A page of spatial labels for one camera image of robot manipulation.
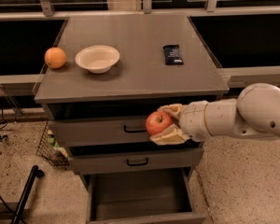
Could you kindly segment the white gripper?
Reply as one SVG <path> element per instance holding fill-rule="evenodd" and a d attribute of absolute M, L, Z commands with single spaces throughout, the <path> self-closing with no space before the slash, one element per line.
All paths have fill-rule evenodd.
<path fill-rule="evenodd" d="M 182 104 L 163 105 L 158 111 L 167 113 L 170 117 L 179 119 L 179 128 L 172 124 L 161 133 L 150 137 L 158 146 L 179 145 L 188 140 L 203 142 L 212 137 L 205 124 L 206 101 L 192 102 L 185 107 Z"/>

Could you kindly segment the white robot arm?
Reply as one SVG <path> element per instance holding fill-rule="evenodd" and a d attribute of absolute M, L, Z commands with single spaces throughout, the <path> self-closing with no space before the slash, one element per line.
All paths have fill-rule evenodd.
<path fill-rule="evenodd" d="M 159 146 L 204 142 L 214 136 L 280 138 L 280 88 L 256 83 L 237 98 L 165 105 L 147 117 L 146 129 Z"/>

